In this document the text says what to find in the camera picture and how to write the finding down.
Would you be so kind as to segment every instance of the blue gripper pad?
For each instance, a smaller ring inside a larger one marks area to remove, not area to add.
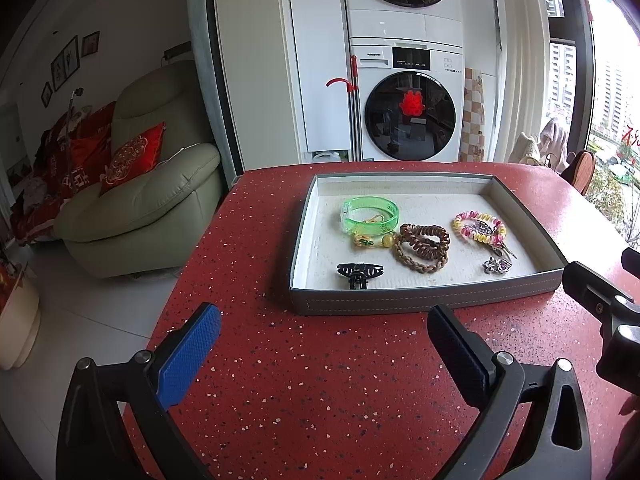
[[[221,323],[218,308],[205,304],[180,329],[185,333],[158,373],[158,400],[165,410],[184,398],[220,335]]]
[[[489,359],[490,367],[493,353],[478,334],[468,332],[443,308],[447,307],[434,306],[429,311],[427,332],[465,402],[482,410],[490,396],[491,377],[478,353]]]

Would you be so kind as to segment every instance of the window frame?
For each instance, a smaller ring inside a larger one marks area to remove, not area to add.
[[[575,99],[567,149],[585,149],[591,129],[595,86],[593,29],[587,0],[562,0],[564,18],[550,16],[551,43],[575,48]]]

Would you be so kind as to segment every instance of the green bangle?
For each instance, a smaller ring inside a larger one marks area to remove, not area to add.
[[[378,209],[383,213],[380,215],[384,218],[382,222],[358,222],[349,218],[352,211],[356,209]],[[347,200],[342,204],[340,212],[340,227],[345,233],[359,234],[367,236],[379,236],[393,231],[398,225],[400,211],[398,206],[387,200],[377,196],[359,196]]]

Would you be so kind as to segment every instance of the beige leather armchair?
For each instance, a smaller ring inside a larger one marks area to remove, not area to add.
[[[162,121],[162,162],[153,171],[102,196],[100,183],[83,189],[56,218],[54,234],[98,278],[184,265],[223,195],[193,61],[159,68],[122,91],[111,153]]]

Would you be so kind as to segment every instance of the towel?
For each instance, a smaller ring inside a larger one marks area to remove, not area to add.
[[[558,118],[551,119],[540,133],[538,149],[542,158],[549,155],[550,167],[557,173],[562,173],[569,164],[566,161],[566,144],[569,140],[569,132],[558,124]]]
[[[542,166],[540,162],[540,150],[538,149],[538,140],[535,137],[527,137],[524,133],[520,133],[516,139],[515,145],[509,160],[511,164],[527,164],[529,166]]]

